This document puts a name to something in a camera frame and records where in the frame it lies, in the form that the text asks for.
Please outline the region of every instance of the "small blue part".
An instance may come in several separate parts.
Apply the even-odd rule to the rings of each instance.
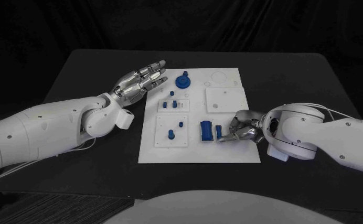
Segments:
[[[168,139],[174,139],[174,137],[175,137],[175,135],[174,135],[174,132],[172,132],[172,130],[168,130]]]
[[[187,77],[187,71],[184,71],[182,75],[175,78],[175,86],[180,89],[185,89],[190,86],[190,79]]]
[[[210,121],[200,122],[200,127],[201,127],[201,141],[213,141],[211,122]]]
[[[217,131],[217,139],[221,138],[221,126],[216,125],[216,131]]]

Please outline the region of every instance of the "cable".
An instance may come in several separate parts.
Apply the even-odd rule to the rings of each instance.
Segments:
[[[331,111],[331,112],[334,112],[334,113],[337,113],[337,114],[345,116],[347,118],[354,119],[351,116],[348,116],[348,115],[345,115],[345,114],[337,112],[335,110],[328,109],[326,107],[324,107],[324,106],[319,105],[319,104],[313,104],[313,103],[290,103],[290,105],[305,105],[305,106],[309,106],[309,107],[321,108],[321,109],[326,110],[328,112]]]
[[[71,150],[67,150],[66,152],[61,152],[60,154],[63,153],[67,153],[67,152],[73,152],[73,151],[82,151],[82,150],[86,150],[89,149],[96,143],[96,138],[93,138],[93,142],[92,142],[92,145],[86,148],[82,148],[84,143],[76,148],[76,149],[71,149]],[[33,161],[28,161],[25,163],[23,163],[21,165],[15,166],[14,168],[11,168],[8,171],[5,171],[2,174],[0,174],[0,178],[2,178],[4,176],[7,176],[8,174],[14,173],[17,170],[20,170],[21,168],[24,168],[25,166],[31,165],[33,163],[35,163],[37,161],[43,160],[43,159],[38,159],[38,160],[33,160]]]

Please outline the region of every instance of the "table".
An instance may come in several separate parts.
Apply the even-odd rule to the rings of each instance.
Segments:
[[[358,117],[325,58],[318,54],[76,50],[44,103],[109,92],[131,70],[164,59],[167,68],[237,67],[249,109],[311,102]],[[260,164],[138,164],[145,99],[128,107],[135,118],[95,146],[47,158],[0,179],[0,191],[149,199],[184,190],[230,190],[299,206],[360,209],[363,172],[339,166],[318,150],[315,159],[282,162],[259,144]]]

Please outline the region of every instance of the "black backdrop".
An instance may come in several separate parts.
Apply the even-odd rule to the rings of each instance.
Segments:
[[[1,0],[0,118],[41,103],[77,48],[318,52],[361,111],[360,2]]]

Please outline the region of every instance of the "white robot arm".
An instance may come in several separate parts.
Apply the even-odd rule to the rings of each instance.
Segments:
[[[158,79],[165,61],[128,73],[109,93],[34,106],[0,121],[0,168],[51,157],[116,125],[126,130],[133,119],[123,109],[167,81]]]
[[[313,159],[319,148],[344,166],[363,171],[363,120],[354,118],[324,121],[316,104],[288,104],[265,115],[237,111],[230,123],[230,134],[217,141],[253,140],[269,142],[267,155],[282,161],[288,157]]]

